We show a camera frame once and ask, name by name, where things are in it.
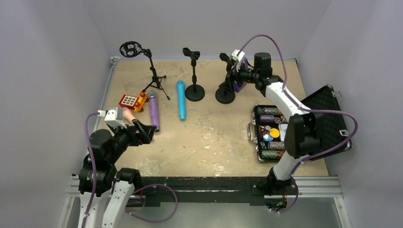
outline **round black base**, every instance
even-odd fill
[[[185,90],[185,96],[189,101],[200,101],[204,95],[204,88],[201,85],[196,85],[196,92],[193,92],[193,85],[188,86]]]
[[[235,93],[227,93],[223,89],[215,91],[215,99],[221,104],[229,104],[235,100]]]

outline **black carrying case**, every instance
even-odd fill
[[[335,92],[333,90],[333,87],[331,85],[326,85],[304,100],[301,101],[304,105],[309,107],[310,109],[322,109],[322,110],[338,110],[340,111],[340,106],[337,102],[337,97],[340,96],[339,92]],[[267,125],[269,124],[270,127],[272,128],[278,128],[278,123],[261,123],[259,120],[260,113],[258,113],[258,109],[261,110],[261,108],[276,108],[274,105],[255,105],[253,106],[253,120],[251,123],[248,124],[248,139],[250,142],[256,144],[256,151],[257,151],[257,156],[258,160],[260,162],[278,162],[282,156],[280,150],[277,151],[277,156],[274,154],[269,154],[267,153],[267,150],[262,148],[261,143],[265,143],[267,147],[266,141],[263,140],[263,135],[260,134],[260,126]],[[341,141],[343,141],[346,136],[348,135],[348,130],[346,127],[346,124],[344,122],[344,119],[342,115],[338,114],[324,114],[324,127],[325,127],[325,135],[322,140],[322,148],[319,152],[325,151],[336,144],[339,144]],[[250,132],[250,127],[254,127],[254,132],[255,132],[255,138],[251,138],[251,132]],[[323,155],[319,156],[317,158],[314,158],[313,160],[321,159],[336,153],[340,153],[343,151],[350,150],[352,147],[351,140],[348,141],[346,144],[342,145],[338,149]]]

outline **open case lid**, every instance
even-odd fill
[[[304,105],[310,109],[322,109],[322,110],[338,110],[340,111],[340,106],[337,102],[337,93],[334,92],[331,85],[326,85],[304,100],[301,101]],[[325,124],[325,135],[323,138],[323,144],[320,152],[325,151],[345,139],[346,136],[341,134],[341,130],[347,130],[347,126],[342,115],[339,114],[324,114],[324,124]],[[346,144],[342,145],[340,148],[328,153],[327,155],[314,158],[313,160],[321,159],[333,154],[337,154],[346,150],[351,149],[351,140]]]

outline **tripod microphone stand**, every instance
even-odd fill
[[[142,92],[145,92],[149,87],[153,87],[153,88],[162,90],[164,92],[164,94],[166,95],[166,98],[168,98],[168,100],[170,100],[169,96],[166,94],[165,90],[163,89],[163,87],[161,85],[162,79],[166,78],[166,75],[164,75],[164,76],[157,75],[157,71],[154,68],[153,60],[151,59],[151,57],[153,55],[151,54],[150,49],[142,48],[141,45],[135,41],[128,41],[128,42],[122,44],[120,46],[119,50],[120,50],[120,54],[122,54],[122,56],[127,57],[127,58],[135,57],[141,53],[143,53],[145,56],[147,56],[151,63],[150,70],[153,73],[153,77],[151,78],[150,84],[148,84],[147,87],[142,90]]]
[[[185,96],[190,101],[200,101],[204,98],[205,92],[204,88],[201,85],[196,84],[197,77],[196,77],[196,60],[200,57],[200,51],[190,51],[187,47],[184,47],[182,50],[185,56],[191,58],[191,66],[193,68],[193,76],[192,82],[193,85],[190,85],[186,88]]]

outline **case latch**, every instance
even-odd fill
[[[340,135],[344,136],[344,137],[347,137],[347,136],[350,135],[350,133],[348,132],[348,130],[340,130]]]
[[[341,92],[340,91],[332,91],[333,97],[341,97]]]

